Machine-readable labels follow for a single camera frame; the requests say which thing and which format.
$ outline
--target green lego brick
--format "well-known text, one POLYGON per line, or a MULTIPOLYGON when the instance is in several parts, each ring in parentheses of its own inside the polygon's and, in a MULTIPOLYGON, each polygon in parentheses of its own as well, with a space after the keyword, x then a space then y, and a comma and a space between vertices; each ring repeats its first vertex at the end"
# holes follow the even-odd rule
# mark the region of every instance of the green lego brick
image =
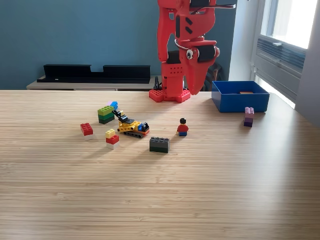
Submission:
POLYGON ((111 114, 113 110, 114 110, 113 106, 105 106, 98 110, 98 115, 105 116, 105 115, 111 114))
POLYGON ((107 123, 110 123, 113 120, 115 120, 115 116, 114 115, 112 117, 106 119, 106 120, 99 119, 99 123, 100 124, 107 124, 107 123))
POLYGON ((112 117, 114 117, 114 116, 115 116, 115 115, 114 115, 113 113, 109 113, 109 114, 104 115, 104 116, 98 115, 98 118, 99 118, 100 120, 106 120, 106 119, 112 118, 112 117))
POLYGON ((165 153, 165 154, 169 153, 169 149, 164 147, 151 146, 149 150, 150 152, 156 152, 156 153, 165 153))

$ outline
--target yellow lego brick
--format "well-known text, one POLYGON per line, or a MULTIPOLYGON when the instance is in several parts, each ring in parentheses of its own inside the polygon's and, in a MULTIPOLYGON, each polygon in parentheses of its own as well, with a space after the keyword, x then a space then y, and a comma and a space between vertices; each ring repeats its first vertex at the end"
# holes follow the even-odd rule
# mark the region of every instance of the yellow lego brick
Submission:
POLYGON ((133 131, 135 128, 133 126, 130 127, 119 127, 117 130, 118 132, 122 133, 122 132, 129 132, 129 131, 133 131))
POLYGON ((116 131, 113 130, 113 129, 110 129, 109 131, 107 131, 107 132, 105 133, 105 137, 106 137, 107 139, 112 138, 114 135, 116 135, 116 131))
POLYGON ((117 129, 118 132, 129 132, 133 130, 138 130, 138 126, 141 124, 141 122, 134 121, 131 124, 121 123, 119 122, 119 128, 117 129))
POLYGON ((98 110, 98 115, 105 116, 107 114, 112 113, 113 110, 114 110, 113 106, 105 106, 105 107, 98 110))

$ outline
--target white lego brick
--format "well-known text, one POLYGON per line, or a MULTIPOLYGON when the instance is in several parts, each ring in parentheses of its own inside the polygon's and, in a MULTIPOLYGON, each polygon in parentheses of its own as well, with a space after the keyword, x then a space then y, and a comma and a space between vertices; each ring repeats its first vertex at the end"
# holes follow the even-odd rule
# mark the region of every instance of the white lego brick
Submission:
POLYGON ((110 143, 107 143, 106 142, 106 147, 108 148, 108 149, 112 149, 112 150, 115 150, 117 147, 119 147, 120 146, 120 142, 118 141, 117 143, 115 143, 115 144, 110 144, 110 143))
POLYGON ((92 140, 92 139, 94 139, 94 138, 95 138, 95 135, 94 135, 94 134, 84 136, 84 140, 85 140, 85 141, 92 140))

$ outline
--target blue box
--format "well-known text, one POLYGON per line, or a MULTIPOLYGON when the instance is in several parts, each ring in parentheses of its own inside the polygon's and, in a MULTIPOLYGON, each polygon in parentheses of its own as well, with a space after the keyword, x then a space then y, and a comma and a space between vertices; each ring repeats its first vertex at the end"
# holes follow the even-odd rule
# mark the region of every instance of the blue box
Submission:
POLYGON ((264 113, 269 97, 270 94, 254 81, 212 82, 212 100, 221 113, 244 113, 245 107, 254 108, 255 113, 264 113))

